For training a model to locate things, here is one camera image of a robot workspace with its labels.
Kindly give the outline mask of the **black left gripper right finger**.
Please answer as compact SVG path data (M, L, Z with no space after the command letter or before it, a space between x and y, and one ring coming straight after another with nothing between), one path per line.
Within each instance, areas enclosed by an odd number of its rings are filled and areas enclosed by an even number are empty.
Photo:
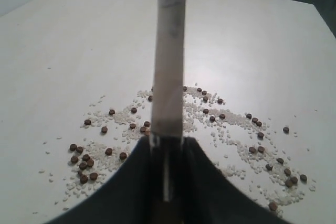
M168 150L170 196L182 223L286 223L229 182L196 139L171 137Z

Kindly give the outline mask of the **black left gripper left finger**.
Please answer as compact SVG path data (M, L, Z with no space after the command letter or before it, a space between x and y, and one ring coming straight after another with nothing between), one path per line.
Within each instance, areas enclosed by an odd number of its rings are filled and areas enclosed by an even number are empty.
M166 139L143 137L97 192L50 223L167 223L163 201Z

